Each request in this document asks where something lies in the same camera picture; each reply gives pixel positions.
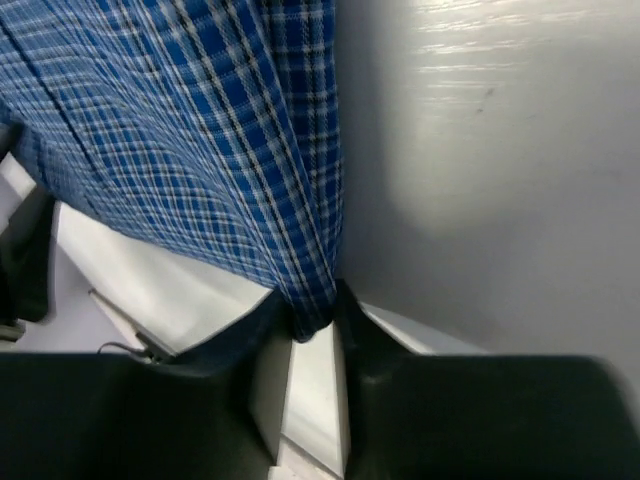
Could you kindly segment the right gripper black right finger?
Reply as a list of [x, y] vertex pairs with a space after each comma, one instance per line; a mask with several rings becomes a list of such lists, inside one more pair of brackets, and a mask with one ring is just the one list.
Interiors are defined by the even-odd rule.
[[348, 479], [635, 479], [621, 379], [575, 355], [422, 355], [337, 285]]

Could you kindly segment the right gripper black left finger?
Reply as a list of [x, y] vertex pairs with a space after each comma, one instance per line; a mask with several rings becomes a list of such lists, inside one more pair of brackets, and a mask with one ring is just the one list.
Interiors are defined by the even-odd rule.
[[1, 357], [5, 479], [265, 479], [292, 341], [278, 292], [163, 362], [114, 353]]

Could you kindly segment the blue plaid long sleeve shirt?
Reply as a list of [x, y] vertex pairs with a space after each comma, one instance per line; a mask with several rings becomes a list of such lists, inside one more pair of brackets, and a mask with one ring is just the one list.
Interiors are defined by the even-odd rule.
[[331, 1], [5, 1], [1, 122], [58, 199], [331, 320], [343, 156]]

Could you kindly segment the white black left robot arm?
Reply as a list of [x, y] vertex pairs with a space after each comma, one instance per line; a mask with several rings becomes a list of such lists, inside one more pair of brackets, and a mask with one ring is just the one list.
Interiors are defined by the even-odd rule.
[[37, 186], [18, 205], [1, 233], [1, 340], [17, 342], [24, 322], [51, 310], [50, 267], [56, 199]]

